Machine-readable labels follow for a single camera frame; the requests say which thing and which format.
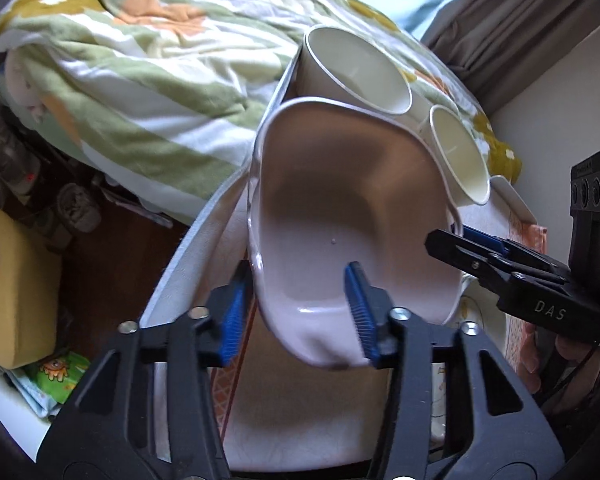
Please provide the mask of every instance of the yellow chair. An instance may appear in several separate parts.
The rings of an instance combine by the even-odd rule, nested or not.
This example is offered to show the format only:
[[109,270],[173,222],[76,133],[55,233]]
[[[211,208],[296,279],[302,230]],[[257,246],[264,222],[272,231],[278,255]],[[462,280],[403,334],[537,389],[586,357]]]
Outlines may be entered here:
[[17,368],[51,354],[61,258],[44,238],[0,210],[0,366]]

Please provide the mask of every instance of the cream cup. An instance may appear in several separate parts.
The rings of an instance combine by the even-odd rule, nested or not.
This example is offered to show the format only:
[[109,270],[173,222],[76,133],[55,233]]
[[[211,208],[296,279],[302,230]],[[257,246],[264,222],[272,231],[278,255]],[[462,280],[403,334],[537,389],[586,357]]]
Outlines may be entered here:
[[433,106],[417,128],[445,175],[456,206],[484,205],[489,200],[489,171],[474,137],[446,107]]
[[317,25],[304,35],[296,76],[299,96],[324,97],[383,114],[411,128],[431,103],[411,91],[380,50],[341,28]]

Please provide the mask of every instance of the human hand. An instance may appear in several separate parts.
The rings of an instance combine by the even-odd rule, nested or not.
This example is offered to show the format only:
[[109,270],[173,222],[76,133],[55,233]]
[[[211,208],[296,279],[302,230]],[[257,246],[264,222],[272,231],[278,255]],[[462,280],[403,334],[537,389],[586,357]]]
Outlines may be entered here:
[[[558,353],[569,361],[582,361],[591,350],[591,345],[572,341],[562,336],[555,339],[555,348]],[[520,347],[520,362],[516,373],[532,393],[540,389],[539,374],[540,359],[536,348],[536,326],[525,323],[523,329],[522,346]],[[565,389],[560,401],[552,407],[552,413],[565,412],[575,408],[582,399],[591,391],[600,373],[600,348],[587,361],[582,369]]]

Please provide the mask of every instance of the plush toy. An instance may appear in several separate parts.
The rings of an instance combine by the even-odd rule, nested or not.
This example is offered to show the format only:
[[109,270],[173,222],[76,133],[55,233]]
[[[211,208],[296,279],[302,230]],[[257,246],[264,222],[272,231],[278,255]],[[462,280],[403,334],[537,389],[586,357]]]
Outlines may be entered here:
[[11,98],[16,104],[29,110],[33,119],[39,123],[46,108],[36,90],[27,82],[17,50],[7,52],[7,59],[4,62],[4,79]]

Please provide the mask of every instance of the metal bolt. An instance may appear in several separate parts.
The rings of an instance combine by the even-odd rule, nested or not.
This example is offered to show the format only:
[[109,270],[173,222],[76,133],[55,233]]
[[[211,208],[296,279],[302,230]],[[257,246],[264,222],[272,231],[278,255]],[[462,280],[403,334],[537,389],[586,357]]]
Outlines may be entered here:
[[206,306],[195,306],[189,310],[189,317],[191,319],[205,319],[209,316],[209,309]]
[[389,316],[398,321],[407,321],[411,317],[411,312],[406,308],[392,308],[389,311]]
[[465,321],[460,328],[467,335],[477,335],[480,332],[480,326],[473,321]]
[[138,323],[135,321],[123,321],[118,325],[118,332],[121,334],[132,334],[138,330]]

